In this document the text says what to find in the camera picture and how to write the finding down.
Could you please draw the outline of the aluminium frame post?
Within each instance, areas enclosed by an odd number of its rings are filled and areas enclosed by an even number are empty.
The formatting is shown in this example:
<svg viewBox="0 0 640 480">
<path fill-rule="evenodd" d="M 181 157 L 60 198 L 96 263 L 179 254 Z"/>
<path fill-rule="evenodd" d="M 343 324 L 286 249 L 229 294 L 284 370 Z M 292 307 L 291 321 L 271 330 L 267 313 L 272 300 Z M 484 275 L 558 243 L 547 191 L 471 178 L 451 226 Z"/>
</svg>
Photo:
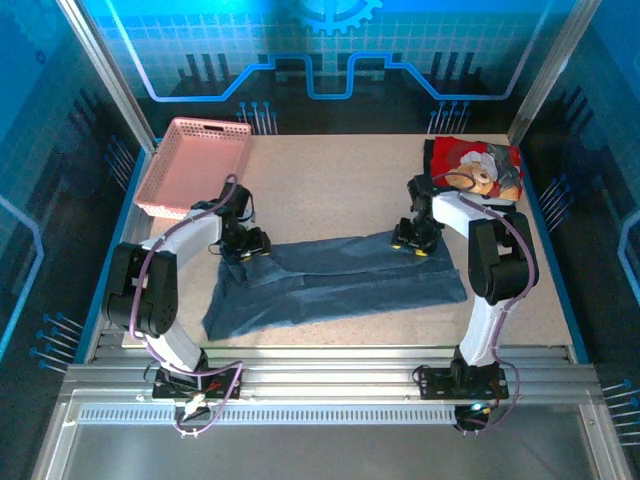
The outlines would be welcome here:
<svg viewBox="0 0 640 480">
<path fill-rule="evenodd" d="M 154 153 L 157 142 L 151 127 L 87 9 L 80 0 L 55 1 L 136 140 L 147 153 Z"/>
<path fill-rule="evenodd" d="M 511 145 L 519 145 L 523 140 L 601 2 L 602 0 L 576 0 L 509 127 L 507 138 Z"/>
</svg>

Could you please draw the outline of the grey metal tray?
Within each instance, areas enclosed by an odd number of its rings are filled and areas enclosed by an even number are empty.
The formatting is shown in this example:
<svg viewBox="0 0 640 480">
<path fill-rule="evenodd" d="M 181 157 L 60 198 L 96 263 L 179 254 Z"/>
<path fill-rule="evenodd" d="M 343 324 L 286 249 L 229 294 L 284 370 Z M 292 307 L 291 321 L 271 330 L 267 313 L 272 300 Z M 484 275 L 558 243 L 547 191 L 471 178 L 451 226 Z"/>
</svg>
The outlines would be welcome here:
<svg viewBox="0 0 640 480">
<path fill-rule="evenodd" d="M 453 425 L 85 425 L 58 405 L 29 480 L 640 480 L 605 407 L 522 404 L 494 429 Z"/>
</svg>

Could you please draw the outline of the pink plastic basket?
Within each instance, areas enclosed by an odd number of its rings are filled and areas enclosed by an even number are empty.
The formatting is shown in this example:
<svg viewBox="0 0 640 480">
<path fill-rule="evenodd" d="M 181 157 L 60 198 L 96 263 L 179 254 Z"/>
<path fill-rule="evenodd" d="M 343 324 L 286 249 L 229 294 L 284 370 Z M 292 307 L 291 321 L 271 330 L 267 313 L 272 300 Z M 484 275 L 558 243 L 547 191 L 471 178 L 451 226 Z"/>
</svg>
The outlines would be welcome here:
<svg viewBox="0 0 640 480">
<path fill-rule="evenodd" d="M 252 128 L 241 122 L 176 117 L 134 196 L 147 215 L 181 220 L 192 205 L 217 198 L 228 174 L 241 177 Z"/>
</svg>

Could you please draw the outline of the blue denim t-shirt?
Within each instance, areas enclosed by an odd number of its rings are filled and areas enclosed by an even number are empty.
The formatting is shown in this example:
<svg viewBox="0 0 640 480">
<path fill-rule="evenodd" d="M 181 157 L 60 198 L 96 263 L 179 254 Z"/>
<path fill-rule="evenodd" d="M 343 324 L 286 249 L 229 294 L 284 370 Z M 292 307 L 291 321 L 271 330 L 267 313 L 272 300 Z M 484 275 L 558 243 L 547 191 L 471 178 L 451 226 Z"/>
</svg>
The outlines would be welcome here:
<svg viewBox="0 0 640 480">
<path fill-rule="evenodd" d="M 390 240 L 381 232 L 277 244 L 245 263 L 222 260 L 202 320 L 208 339 L 466 301 L 445 244 L 423 257 Z"/>
</svg>

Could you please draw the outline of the aluminium frame rail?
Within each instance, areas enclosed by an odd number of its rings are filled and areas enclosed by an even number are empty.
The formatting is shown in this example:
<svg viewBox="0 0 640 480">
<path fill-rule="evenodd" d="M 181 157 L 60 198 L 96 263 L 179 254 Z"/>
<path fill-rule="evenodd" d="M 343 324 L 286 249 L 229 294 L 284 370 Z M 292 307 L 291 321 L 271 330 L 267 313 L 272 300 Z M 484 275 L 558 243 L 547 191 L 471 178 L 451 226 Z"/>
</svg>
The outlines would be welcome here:
<svg viewBox="0 0 640 480">
<path fill-rule="evenodd" d="M 221 347 L 206 352 L 215 366 L 243 362 L 241 401 L 293 404 L 415 403 L 414 368 L 446 367 L 454 354 L 451 348 L 388 346 Z M 602 399 L 594 367 L 575 363 L 567 347 L 506 348 L 501 356 L 518 369 L 506 379 L 521 404 Z M 100 348 L 91 363 L 69 367 L 60 395 L 149 398 L 151 386 L 143 379 L 149 362 L 139 348 Z"/>
</svg>

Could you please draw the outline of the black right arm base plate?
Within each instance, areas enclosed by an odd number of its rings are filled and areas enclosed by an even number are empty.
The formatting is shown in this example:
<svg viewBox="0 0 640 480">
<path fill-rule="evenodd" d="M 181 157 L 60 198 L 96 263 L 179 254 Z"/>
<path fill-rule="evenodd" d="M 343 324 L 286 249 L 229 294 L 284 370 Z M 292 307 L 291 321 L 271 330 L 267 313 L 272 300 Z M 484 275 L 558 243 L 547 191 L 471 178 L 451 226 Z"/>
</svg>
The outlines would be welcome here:
<svg viewBox="0 0 640 480">
<path fill-rule="evenodd" d="M 483 367 L 466 367 L 453 362 L 449 367 L 420 365 L 412 380 L 422 400 L 506 400 L 509 389 L 504 370 L 493 363 Z"/>
</svg>

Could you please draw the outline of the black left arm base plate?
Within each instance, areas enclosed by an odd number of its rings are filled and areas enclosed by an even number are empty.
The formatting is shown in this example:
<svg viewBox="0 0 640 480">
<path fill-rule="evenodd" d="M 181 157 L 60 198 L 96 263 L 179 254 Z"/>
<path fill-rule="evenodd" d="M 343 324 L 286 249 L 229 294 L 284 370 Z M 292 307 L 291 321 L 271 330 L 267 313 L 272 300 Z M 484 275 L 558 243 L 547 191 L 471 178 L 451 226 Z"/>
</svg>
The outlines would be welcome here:
<svg viewBox="0 0 640 480">
<path fill-rule="evenodd" d="M 230 399 L 240 396 L 241 379 L 233 382 L 236 368 L 211 376 L 189 376 L 160 368 L 152 382 L 152 398 L 159 400 L 187 400 L 198 392 L 204 392 L 206 399 L 223 399 L 232 388 Z"/>
</svg>

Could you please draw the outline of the aluminium side rail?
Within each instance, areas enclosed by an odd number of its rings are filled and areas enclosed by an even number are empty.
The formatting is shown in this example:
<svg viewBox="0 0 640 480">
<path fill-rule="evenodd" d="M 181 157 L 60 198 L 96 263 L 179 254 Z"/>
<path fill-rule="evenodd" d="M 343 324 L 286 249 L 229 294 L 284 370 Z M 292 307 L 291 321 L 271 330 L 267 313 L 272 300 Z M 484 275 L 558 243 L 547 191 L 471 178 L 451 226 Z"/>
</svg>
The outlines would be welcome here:
<svg viewBox="0 0 640 480">
<path fill-rule="evenodd" d="M 121 241 L 133 241 L 134 243 L 137 243 L 147 238 L 150 234 L 153 219 L 135 204 L 134 197 L 152 158 L 153 154 L 147 152 L 143 148 L 141 148 L 139 153 L 134 157 L 135 163 L 133 173 L 114 227 L 112 239 L 107 250 L 96 289 L 90 303 L 84 329 L 74 357 L 74 362 L 76 364 L 88 363 L 93 358 L 93 353 L 96 349 L 97 342 L 102 331 L 102 325 L 104 323 L 101 314 L 101 305 L 103 295 L 106 291 L 109 268 L 115 247 Z"/>
</svg>

